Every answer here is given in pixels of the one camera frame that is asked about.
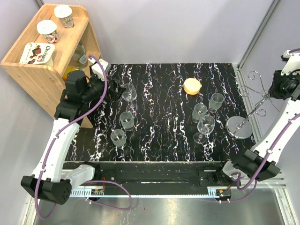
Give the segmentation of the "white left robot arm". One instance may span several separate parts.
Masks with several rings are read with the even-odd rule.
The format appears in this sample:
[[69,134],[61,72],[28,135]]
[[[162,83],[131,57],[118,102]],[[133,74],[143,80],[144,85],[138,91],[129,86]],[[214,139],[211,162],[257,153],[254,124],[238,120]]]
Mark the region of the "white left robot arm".
[[68,73],[65,86],[45,151],[32,174],[21,180],[21,186],[34,198],[40,219],[48,218],[39,210],[40,200],[54,206],[63,205],[78,186],[97,185],[102,181],[100,166],[95,163],[83,162],[66,174],[62,174],[63,164],[83,118],[96,110],[103,100],[119,100],[126,90],[116,79],[100,79],[96,74],[88,78],[81,70]]

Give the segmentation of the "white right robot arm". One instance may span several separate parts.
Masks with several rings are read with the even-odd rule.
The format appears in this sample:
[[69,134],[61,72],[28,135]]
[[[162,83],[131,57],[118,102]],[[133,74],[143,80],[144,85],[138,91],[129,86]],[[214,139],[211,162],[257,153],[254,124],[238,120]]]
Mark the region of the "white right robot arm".
[[245,175],[250,178],[242,187],[246,189],[254,180],[267,180],[280,172],[276,164],[284,147],[300,126],[300,50],[285,51],[281,60],[285,66],[274,72],[272,85],[266,94],[268,98],[283,100],[277,118],[252,148],[241,150],[214,172],[213,180],[216,184],[223,186],[232,180],[239,183]]

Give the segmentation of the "ribbed glass goblet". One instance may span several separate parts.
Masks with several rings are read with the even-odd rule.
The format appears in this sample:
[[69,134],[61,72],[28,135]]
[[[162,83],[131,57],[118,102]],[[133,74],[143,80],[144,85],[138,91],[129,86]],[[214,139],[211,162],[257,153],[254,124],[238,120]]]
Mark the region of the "ribbed glass goblet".
[[212,113],[216,112],[224,102],[225,97],[220,93],[212,94],[209,100],[209,108],[208,110]]

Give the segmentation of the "chrome wine glass rack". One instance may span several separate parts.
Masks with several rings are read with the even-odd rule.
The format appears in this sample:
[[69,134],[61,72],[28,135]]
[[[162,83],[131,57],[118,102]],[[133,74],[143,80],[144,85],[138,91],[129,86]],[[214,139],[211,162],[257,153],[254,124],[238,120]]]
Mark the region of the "chrome wine glass rack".
[[240,86],[238,88],[238,91],[240,96],[242,96],[243,98],[249,97],[250,95],[249,91],[252,91],[259,94],[262,97],[262,99],[255,104],[254,108],[250,111],[250,113],[248,113],[248,115],[245,118],[241,116],[232,116],[227,120],[225,128],[228,135],[232,139],[243,140],[249,138],[252,135],[253,128],[252,125],[250,124],[250,118],[253,117],[254,115],[258,115],[259,117],[265,117],[267,115],[267,111],[261,108],[261,106],[266,101],[269,101],[273,105],[273,107],[277,111],[279,111],[276,108],[276,106],[273,104],[269,91],[265,89],[263,85],[261,74],[257,71],[250,71],[248,72],[247,77],[249,80],[255,80],[255,75],[259,76],[261,87],[262,87],[261,91],[256,91],[246,85]]

